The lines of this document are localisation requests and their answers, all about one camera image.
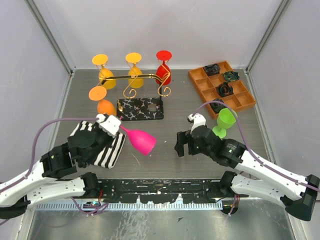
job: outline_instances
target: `black and white striped cloth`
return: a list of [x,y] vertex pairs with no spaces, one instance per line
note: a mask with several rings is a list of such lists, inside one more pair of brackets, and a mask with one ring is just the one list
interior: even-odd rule
[[[92,131],[92,123],[87,121],[81,121],[78,123],[76,128],[73,130],[70,136],[73,136],[76,131],[88,130]],[[119,157],[119,154],[124,146],[126,139],[126,135],[121,132],[117,132],[116,137],[114,138],[112,145],[106,146],[97,156],[96,160],[94,161],[93,165],[100,166],[107,169],[112,169]]]

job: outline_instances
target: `wooden organizer box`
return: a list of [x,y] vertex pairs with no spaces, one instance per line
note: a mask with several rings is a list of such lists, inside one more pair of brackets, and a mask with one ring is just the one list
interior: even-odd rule
[[[204,67],[192,69],[188,73],[202,101],[205,103],[220,98],[236,112],[252,108],[256,104],[256,100],[241,79],[228,83],[233,88],[232,95],[221,97],[218,94],[216,88],[226,82],[222,74],[227,71],[233,71],[233,69],[227,61],[222,61],[217,64],[220,66],[220,73],[216,75],[207,76]],[[215,113],[210,104],[207,104],[205,107],[213,119],[218,118],[219,113]]]

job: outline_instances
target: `glass base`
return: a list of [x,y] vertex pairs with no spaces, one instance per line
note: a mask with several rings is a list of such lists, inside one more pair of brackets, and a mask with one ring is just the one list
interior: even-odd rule
[[215,135],[217,135],[221,139],[225,138],[227,135],[227,130],[219,126],[215,126],[214,128],[212,128],[212,131]]

